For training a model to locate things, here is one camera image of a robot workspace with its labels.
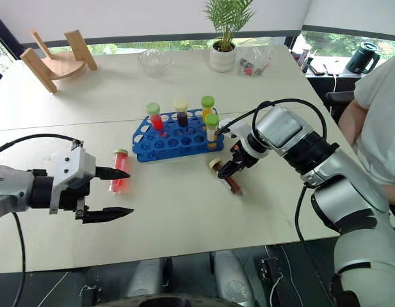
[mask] window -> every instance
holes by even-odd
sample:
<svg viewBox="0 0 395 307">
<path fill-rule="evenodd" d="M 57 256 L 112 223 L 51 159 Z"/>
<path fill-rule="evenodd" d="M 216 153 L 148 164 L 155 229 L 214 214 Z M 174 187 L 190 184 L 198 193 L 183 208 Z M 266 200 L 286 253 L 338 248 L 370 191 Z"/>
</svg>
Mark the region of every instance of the window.
<svg viewBox="0 0 395 307">
<path fill-rule="evenodd" d="M 271 42 L 271 37 L 260 38 L 235 38 L 234 42 L 239 45 L 250 41 L 250 45 L 267 45 Z M 138 42 L 138 43 L 105 43 L 98 45 L 88 45 L 90 52 L 94 56 L 102 54 L 122 54 L 139 53 L 147 49 L 159 49 L 161 51 L 176 50 L 202 50 L 208 49 L 214 40 L 174 40 L 166 42 Z M 69 46 L 49 48 L 53 53 L 69 51 Z"/>
<path fill-rule="evenodd" d="M 0 42 L 0 74 L 4 74 L 14 61 L 13 56 Z"/>
<path fill-rule="evenodd" d="M 361 42 L 372 42 L 379 47 L 381 58 L 377 66 L 395 56 L 395 41 L 392 40 L 312 31 L 302 31 L 293 50 L 301 53 L 302 47 L 309 44 L 312 47 L 310 53 L 315 54 L 314 61 L 334 62 L 342 71 Z"/>
</svg>

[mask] glass bowl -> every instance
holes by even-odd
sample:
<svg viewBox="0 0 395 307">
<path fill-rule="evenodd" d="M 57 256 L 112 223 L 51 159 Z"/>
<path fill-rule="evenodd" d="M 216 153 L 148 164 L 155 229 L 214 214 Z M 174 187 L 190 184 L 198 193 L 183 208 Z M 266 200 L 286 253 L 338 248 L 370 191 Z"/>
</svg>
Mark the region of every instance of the glass bowl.
<svg viewBox="0 0 395 307">
<path fill-rule="evenodd" d="M 164 74 L 165 68 L 170 64 L 172 58 L 167 52 L 149 49 L 139 54 L 138 61 L 146 74 L 152 77 L 159 77 Z"/>
</svg>

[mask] wooden stand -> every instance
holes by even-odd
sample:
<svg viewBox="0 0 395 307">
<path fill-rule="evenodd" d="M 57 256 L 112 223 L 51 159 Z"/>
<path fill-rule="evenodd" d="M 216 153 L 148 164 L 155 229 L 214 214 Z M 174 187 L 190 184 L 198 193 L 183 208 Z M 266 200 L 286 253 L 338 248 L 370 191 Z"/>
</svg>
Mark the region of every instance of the wooden stand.
<svg viewBox="0 0 395 307">
<path fill-rule="evenodd" d="M 52 80 L 69 77 L 80 71 L 85 64 L 88 64 L 91 70 L 97 70 L 96 62 L 90 54 L 79 30 L 65 33 L 72 51 L 56 54 L 52 54 L 49 51 L 36 31 L 31 31 L 31 34 L 45 54 L 45 58 L 40 59 L 32 48 L 26 49 L 20 58 L 51 93 L 55 93 L 57 90 Z"/>
</svg>

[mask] test tube rack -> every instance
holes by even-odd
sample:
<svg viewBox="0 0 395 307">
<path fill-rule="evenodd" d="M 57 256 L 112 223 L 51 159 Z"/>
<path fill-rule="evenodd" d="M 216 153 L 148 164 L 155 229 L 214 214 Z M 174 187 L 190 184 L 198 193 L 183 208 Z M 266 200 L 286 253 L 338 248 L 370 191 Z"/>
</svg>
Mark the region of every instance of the test tube rack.
<svg viewBox="0 0 395 307">
<path fill-rule="evenodd" d="M 188 111 L 187 127 L 179 126 L 176 112 L 161 113 L 161 117 L 165 126 L 163 130 L 154 130 L 147 116 L 133 134 L 132 149 L 139 162 L 223 150 L 224 136 L 218 136 L 213 143 L 207 141 L 206 125 L 202 121 L 201 109 Z M 215 145 L 215 148 L 209 148 L 209 144 Z"/>
</svg>

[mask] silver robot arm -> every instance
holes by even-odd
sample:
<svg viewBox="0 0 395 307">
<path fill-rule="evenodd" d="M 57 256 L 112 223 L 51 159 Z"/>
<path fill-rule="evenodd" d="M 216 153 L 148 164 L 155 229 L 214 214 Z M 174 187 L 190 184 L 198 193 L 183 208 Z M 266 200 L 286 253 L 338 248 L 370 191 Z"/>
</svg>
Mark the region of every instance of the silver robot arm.
<svg viewBox="0 0 395 307">
<path fill-rule="evenodd" d="M 329 145 L 283 107 L 274 106 L 257 122 L 258 133 L 237 123 L 229 127 L 229 133 L 239 137 L 231 149 L 233 160 L 219 177 L 249 168 L 268 150 L 276 151 L 315 189 L 314 210 L 327 227 L 340 233 L 331 284 L 337 306 L 395 306 L 395 231 L 379 185 L 337 144 Z"/>
<path fill-rule="evenodd" d="M 82 146 L 74 146 L 61 159 L 53 177 L 44 169 L 21 171 L 0 165 L 0 217 L 10 212 L 22 212 L 29 208 L 58 209 L 75 212 L 75 219 L 83 223 L 106 222 L 125 216 L 133 209 L 113 207 L 102 211 L 89 211 L 85 196 L 90 192 L 90 180 L 94 177 L 111 180 L 127 178 L 129 174 L 113 168 L 98 167 L 95 157 Z"/>
</svg>

